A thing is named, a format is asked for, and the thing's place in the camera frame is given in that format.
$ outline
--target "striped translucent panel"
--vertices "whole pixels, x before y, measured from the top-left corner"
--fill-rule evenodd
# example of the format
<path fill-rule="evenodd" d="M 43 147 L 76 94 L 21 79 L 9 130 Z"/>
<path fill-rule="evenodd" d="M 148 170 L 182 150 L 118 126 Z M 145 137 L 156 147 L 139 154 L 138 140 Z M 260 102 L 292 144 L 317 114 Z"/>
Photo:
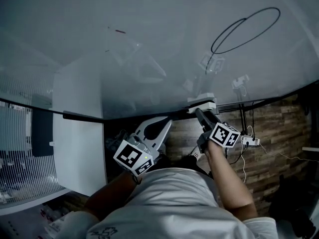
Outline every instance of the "striped translucent panel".
<path fill-rule="evenodd" d="M 32 155 L 31 118 L 31 109 L 0 103 L 0 208 L 63 189 L 53 155 Z"/>

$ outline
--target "shirt sleeve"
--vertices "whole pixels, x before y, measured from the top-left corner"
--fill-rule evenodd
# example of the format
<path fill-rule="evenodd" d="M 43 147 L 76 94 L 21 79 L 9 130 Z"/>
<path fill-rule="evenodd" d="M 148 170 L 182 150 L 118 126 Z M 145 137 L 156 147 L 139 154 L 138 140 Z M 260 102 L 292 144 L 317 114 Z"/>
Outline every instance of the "shirt sleeve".
<path fill-rule="evenodd" d="M 98 218 L 91 213 L 69 213 L 55 239 L 85 239 L 87 231 L 98 222 Z"/>
<path fill-rule="evenodd" d="M 254 218 L 243 222 L 256 239 L 278 239 L 276 222 L 272 218 Z"/>

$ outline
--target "person's right arm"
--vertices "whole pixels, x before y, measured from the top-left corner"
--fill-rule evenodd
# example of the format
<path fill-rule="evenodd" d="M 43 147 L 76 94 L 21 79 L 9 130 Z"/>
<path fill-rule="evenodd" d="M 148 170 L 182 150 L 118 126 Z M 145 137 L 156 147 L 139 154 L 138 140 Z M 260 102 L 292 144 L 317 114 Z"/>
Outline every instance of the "person's right arm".
<path fill-rule="evenodd" d="M 229 165 L 222 148 L 209 140 L 205 155 L 224 208 L 241 221 L 256 218 L 258 214 L 253 197 Z"/>

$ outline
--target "person's left arm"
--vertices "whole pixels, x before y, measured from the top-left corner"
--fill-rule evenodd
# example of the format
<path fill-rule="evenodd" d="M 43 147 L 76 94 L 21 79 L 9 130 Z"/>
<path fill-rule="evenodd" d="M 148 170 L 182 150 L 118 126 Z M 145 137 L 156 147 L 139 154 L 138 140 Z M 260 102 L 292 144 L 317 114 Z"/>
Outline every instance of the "person's left arm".
<path fill-rule="evenodd" d="M 101 221 L 111 212 L 124 206 L 136 185 L 132 174 L 123 172 L 111 183 L 94 193 L 87 200 L 83 210 Z"/>

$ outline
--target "looped black cable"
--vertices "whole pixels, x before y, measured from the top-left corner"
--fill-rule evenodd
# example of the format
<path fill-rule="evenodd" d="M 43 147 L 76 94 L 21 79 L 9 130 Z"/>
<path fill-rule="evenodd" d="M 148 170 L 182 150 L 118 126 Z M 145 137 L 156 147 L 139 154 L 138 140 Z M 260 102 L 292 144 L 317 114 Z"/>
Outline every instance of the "looped black cable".
<path fill-rule="evenodd" d="M 253 17 L 253 16 L 255 16 L 255 15 L 257 15 L 257 14 L 263 12 L 263 11 L 266 11 L 266 10 L 276 10 L 276 11 L 278 12 L 277 18 L 275 19 L 275 21 L 274 21 L 271 25 L 269 25 L 265 30 L 263 30 L 261 33 L 257 34 L 256 36 L 254 36 L 254 37 L 251 38 L 250 40 L 248 40 L 248 41 L 246 41 L 246 42 L 244 42 L 244 43 L 242 43 L 242 44 L 240 44 L 240 45 L 238 45 L 238 46 L 236 46 L 236 47 L 234 47 L 234 48 L 231 48 L 231 49 L 226 50 L 226 51 L 223 51 L 223 52 L 216 52 L 216 51 L 218 50 L 218 48 L 222 45 L 222 43 L 227 39 L 227 37 L 228 37 L 232 32 L 234 32 L 242 23 L 246 22 L 246 21 L 249 20 L 251 17 Z M 248 43 L 248 42 L 250 42 L 250 41 L 256 39 L 257 37 L 259 37 L 260 35 L 262 35 L 263 33 L 265 33 L 269 28 L 271 28 L 271 27 L 278 21 L 280 15 L 281 15 L 281 12 L 280 12 L 280 10 L 279 10 L 278 8 L 276 8 L 276 7 L 267 7 L 267 8 L 261 9 L 261 10 L 259 10 L 259 11 L 257 11 L 257 12 L 254 12 L 253 14 L 251 14 L 250 16 L 248 16 L 247 18 L 241 18 L 241 19 L 239 19 L 238 21 L 232 23 L 230 26 L 228 26 L 224 31 L 221 32 L 221 34 L 215 39 L 215 41 L 213 42 L 213 44 L 212 44 L 211 47 L 210 47 L 210 51 L 212 52 L 212 54 L 211 54 L 211 56 L 210 56 L 210 58 L 209 58 L 209 60 L 208 60 L 208 63 L 207 63 L 207 65 L 206 65 L 206 72 L 205 72 L 205 73 L 207 74 L 208 65 L 209 65 L 209 63 L 210 63 L 210 61 L 211 61 L 211 59 L 212 59 L 212 57 L 213 57 L 214 54 L 223 54 L 223 53 L 226 53 L 226 52 L 228 52 L 228 51 L 237 49 L 237 48 L 239 48 L 240 46 L 243 46 L 243 45 L 245 45 L 246 43 Z M 220 42 L 220 44 L 217 46 L 217 48 L 216 48 L 215 50 L 213 50 L 214 44 L 217 42 L 217 40 L 218 40 L 227 30 L 229 30 L 229 29 L 230 29 L 231 27 L 233 27 L 234 25 L 236 25 L 236 26 L 224 37 L 224 39 Z"/>

